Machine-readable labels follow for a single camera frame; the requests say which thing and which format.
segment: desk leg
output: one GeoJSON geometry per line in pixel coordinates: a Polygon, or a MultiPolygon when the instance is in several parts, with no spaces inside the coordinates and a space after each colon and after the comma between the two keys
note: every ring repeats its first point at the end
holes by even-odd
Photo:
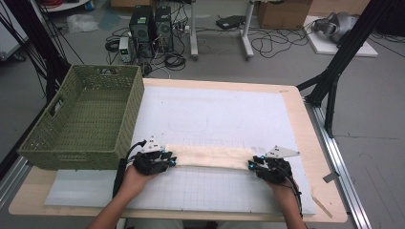
{"type": "Polygon", "coordinates": [[[252,47],[250,46],[249,38],[247,37],[247,33],[249,32],[250,20],[252,19],[253,8],[254,1],[249,0],[249,3],[247,5],[245,29],[241,30],[242,41],[244,42],[246,50],[246,59],[252,58],[254,56],[252,47]]]}
{"type": "Polygon", "coordinates": [[[190,49],[191,49],[191,58],[193,58],[194,60],[197,60],[199,58],[199,48],[197,46],[195,4],[196,4],[196,0],[192,0],[191,1],[190,49]]]}
{"type": "Polygon", "coordinates": [[[125,229],[126,219],[119,219],[116,229],[125,229]]]}

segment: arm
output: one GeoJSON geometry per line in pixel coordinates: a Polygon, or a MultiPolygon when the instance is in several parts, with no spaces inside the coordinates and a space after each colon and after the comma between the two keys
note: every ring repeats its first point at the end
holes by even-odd
{"type": "Polygon", "coordinates": [[[113,229],[128,203],[140,194],[146,183],[154,176],[139,173],[134,166],[129,166],[117,195],[98,214],[87,229],[113,229]]]}
{"type": "Polygon", "coordinates": [[[288,229],[306,229],[307,226],[303,222],[298,210],[298,203],[294,193],[290,188],[290,184],[286,181],[281,185],[267,182],[273,190],[273,194],[280,205],[281,212],[288,229]]]}

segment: cardboard box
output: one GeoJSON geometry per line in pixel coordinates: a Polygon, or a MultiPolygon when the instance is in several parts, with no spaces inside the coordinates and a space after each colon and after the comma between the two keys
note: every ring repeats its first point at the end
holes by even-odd
{"type": "Polygon", "coordinates": [[[333,11],[360,15],[369,3],[370,0],[313,0],[309,15],[326,17],[333,11]]]}
{"type": "Polygon", "coordinates": [[[261,3],[259,25],[263,29],[300,30],[312,0],[288,0],[281,4],[261,3]]]}
{"type": "Polygon", "coordinates": [[[114,8],[130,8],[136,5],[155,6],[156,0],[111,0],[111,6],[114,8]]]}

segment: green plastic basket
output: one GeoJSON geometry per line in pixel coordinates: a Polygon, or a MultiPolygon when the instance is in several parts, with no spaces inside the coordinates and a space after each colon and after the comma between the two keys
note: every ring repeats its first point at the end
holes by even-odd
{"type": "Polygon", "coordinates": [[[72,66],[18,154],[42,169],[116,169],[144,91],[137,66],[72,66]]]}

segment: computer tower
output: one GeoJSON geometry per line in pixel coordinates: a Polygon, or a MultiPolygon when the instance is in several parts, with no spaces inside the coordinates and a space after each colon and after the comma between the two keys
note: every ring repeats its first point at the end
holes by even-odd
{"type": "Polygon", "coordinates": [[[137,57],[154,57],[153,42],[157,38],[152,6],[135,6],[129,23],[137,57]]]}
{"type": "Polygon", "coordinates": [[[170,7],[158,7],[155,12],[155,22],[159,39],[159,47],[164,48],[165,52],[172,52],[173,47],[173,30],[170,7]]]}

